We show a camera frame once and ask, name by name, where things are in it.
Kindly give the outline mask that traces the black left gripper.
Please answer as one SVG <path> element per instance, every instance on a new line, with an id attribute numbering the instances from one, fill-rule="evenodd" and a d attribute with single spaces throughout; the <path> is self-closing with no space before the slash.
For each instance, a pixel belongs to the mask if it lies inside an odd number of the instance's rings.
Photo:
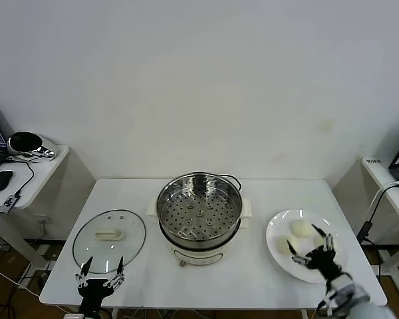
<path id="1" fill-rule="evenodd" d="M 88 279 L 93 257 L 82 263 L 80 273 L 75 274 L 78 282 L 78 293 L 82 297 L 79 307 L 80 313 L 98 313 L 102 306 L 102 301 L 114 293 L 114 288 L 118 288 L 124 282 L 124 257 L 120 257 L 116 274 L 109 279 Z"/>

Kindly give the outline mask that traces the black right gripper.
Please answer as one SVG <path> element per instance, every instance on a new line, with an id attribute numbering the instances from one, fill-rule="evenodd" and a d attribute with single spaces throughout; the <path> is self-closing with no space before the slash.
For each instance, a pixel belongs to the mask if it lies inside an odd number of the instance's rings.
<path id="1" fill-rule="evenodd" d="M 298 255 L 290 241 L 287 240 L 289 251 L 292 254 L 291 259 L 299 265 L 306 265 L 309 269 L 317 269 L 326 281 L 332 281 L 342 273 L 341 267 L 334 262 L 336 255 L 334 237 L 314 224 L 312 224 L 312 227 L 317 232 L 317 235 L 313 237 L 313 244 L 316 249 L 307 253 L 304 257 Z"/>

